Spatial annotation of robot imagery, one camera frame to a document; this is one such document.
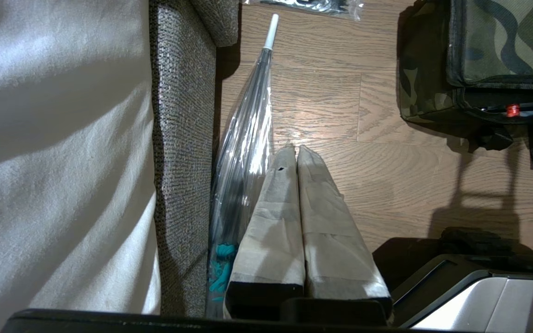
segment camouflage backpack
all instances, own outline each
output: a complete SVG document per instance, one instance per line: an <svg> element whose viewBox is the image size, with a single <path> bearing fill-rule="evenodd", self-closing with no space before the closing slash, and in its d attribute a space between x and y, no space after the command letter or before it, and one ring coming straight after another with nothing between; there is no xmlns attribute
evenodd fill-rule
<svg viewBox="0 0 533 333"><path fill-rule="evenodd" d="M414 123L528 127L533 161L533 0L424 0L400 30L400 114Z"/></svg>

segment red zipper pull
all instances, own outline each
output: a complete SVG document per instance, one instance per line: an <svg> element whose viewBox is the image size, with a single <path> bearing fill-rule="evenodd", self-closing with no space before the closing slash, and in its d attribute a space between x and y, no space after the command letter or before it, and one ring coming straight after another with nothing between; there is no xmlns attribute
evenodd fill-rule
<svg viewBox="0 0 533 333"><path fill-rule="evenodd" d="M507 105L507 116L509 118L520 116L520 104Z"/></svg>

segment gray sofa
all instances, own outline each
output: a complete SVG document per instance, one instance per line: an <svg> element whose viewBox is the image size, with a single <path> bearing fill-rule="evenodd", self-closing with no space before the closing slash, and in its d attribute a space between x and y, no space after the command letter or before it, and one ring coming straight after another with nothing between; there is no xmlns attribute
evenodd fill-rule
<svg viewBox="0 0 533 333"><path fill-rule="evenodd" d="M237 15L237 0L150 0L163 315L205 312L216 47L237 41Z"/></svg>

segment umbrella tip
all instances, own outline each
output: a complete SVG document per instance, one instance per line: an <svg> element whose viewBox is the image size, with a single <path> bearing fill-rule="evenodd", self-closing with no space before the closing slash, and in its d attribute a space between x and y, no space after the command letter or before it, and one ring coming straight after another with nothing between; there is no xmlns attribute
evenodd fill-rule
<svg viewBox="0 0 533 333"><path fill-rule="evenodd" d="M279 24L279 15L273 14L271 19L271 25L268 28L268 34L266 35L265 49L272 50L273 42L275 42L275 33L277 33L277 25Z"/></svg>

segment sofa armrest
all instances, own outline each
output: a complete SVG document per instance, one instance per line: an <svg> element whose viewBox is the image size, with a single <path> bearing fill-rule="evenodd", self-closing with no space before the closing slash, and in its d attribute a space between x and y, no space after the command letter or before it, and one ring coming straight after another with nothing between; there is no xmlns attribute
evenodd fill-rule
<svg viewBox="0 0 533 333"><path fill-rule="evenodd" d="M237 42L238 0L191 0L217 47Z"/></svg>

